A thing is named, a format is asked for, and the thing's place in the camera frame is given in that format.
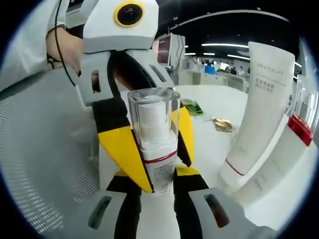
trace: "red cap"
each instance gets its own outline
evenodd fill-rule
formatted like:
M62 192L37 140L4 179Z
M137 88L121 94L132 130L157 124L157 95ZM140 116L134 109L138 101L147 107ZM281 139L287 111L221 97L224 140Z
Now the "red cap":
M305 143L305 145L310 145L313 133L306 122L297 115L292 115L289 117L287 126Z

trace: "person's hand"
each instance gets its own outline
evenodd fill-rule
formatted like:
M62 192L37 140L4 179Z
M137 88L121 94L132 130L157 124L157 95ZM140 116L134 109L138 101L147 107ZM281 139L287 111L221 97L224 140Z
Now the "person's hand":
M74 68L76 73L80 71L80 59L82 55L82 39L69 34L66 30L57 28L58 43L66 65ZM61 61L55 41L54 30L46 38L46 51L55 60Z
M133 87L130 84L129 80L126 79L124 76L120 75L117 73L117 71L113 71L113 76L114 78L121 84L123 85L125 88L127 88L129 91L133 91ZM98 74L94 74L92 75L92 87L94 91L99 91L99 75Z

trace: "computer monitor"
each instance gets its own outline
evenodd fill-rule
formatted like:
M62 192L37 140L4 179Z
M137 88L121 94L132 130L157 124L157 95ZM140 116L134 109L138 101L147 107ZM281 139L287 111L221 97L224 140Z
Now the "computer monitor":
M158 38L152 45L152 51L161 65L169 66L171 34Z

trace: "red stripe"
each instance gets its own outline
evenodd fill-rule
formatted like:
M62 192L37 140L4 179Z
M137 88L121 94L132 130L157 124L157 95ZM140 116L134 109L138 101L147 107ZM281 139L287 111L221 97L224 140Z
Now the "red stripe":
M240 176L244 176L244 174L241 174L241 173L238 172L233 166L231 166L231 164L227 161L227 159L226 159L226 162L228 163L228 165L229 165L236 173L238 173Z
M168 154L168 155L166 155L166 156L163 156L163 157L160 157L160 158L157 158L157 159L153 159L153 160L150 160L150 161L146 161L146 160L145 160L145 163L146 163L146 164L158 163L158 162L161 162L161 161L163 161L163 160L165 160L165 159L168 159L168 158L174 156L175 154L177 154L177 150L174 151L173 153L170 153L170 154Z

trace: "yellow ring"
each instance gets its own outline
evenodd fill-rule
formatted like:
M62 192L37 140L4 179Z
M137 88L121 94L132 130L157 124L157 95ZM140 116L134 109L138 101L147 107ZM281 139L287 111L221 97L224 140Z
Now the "yellow ring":
M130 5L130 4L139 6L139 7L142 9L142 16L141 16L141 19L138 20L137 22L135 22L134 24L124 25L124 24L120 23L120 21L118 20L118 13L119 13L119 11L120 11L120 9L121 9L122 7L124 7L124 6L126 6L126 5ZM135 25L137 25L137 24L139 24L139 23L141 22L141 20L143 19L143 16L144 16L144 12L145 12L145 11L144 11L144 7L143 7L143 5L140 4L139 2L126 1L126 2L120 4L120 5L118 5L118 6L116 7L116 9L114 10L114 13L113 13L113 20L114 20L114 22L115 22L118 26L120 26L120 27L132 27L132 26L135 26Z

